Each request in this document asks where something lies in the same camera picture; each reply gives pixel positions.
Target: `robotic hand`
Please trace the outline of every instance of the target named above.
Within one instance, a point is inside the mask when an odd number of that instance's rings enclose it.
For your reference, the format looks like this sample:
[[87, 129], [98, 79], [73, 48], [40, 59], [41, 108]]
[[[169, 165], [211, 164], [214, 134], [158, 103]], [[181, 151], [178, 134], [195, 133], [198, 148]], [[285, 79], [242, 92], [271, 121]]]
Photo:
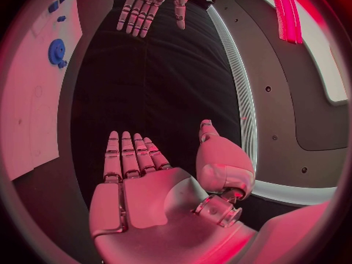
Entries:
[[224, 263], [255, 235], [238, 221], [254, 184], [249, 157], [201, 123], [197, 178], [173, 168], [151, 142], [113, 131], [104, 183], [90, 206], [90, 232], [106, 263]]
[[[131, 12], [126, 32], [131, 33], [133, 30], [133, 36], [137, 36], [140, 33], [140, 36], [144, 38], [158, 11], [158, 7], [164, 1], [165, 0], [137, 0], [135, 2], [135, 0], [126, 0], [117, 24], [117, 30], [122, 30], [127, 16]], [[176, 23], [181, 29], [185, 29], [186, 2], [187, 0], [174, 0]]]

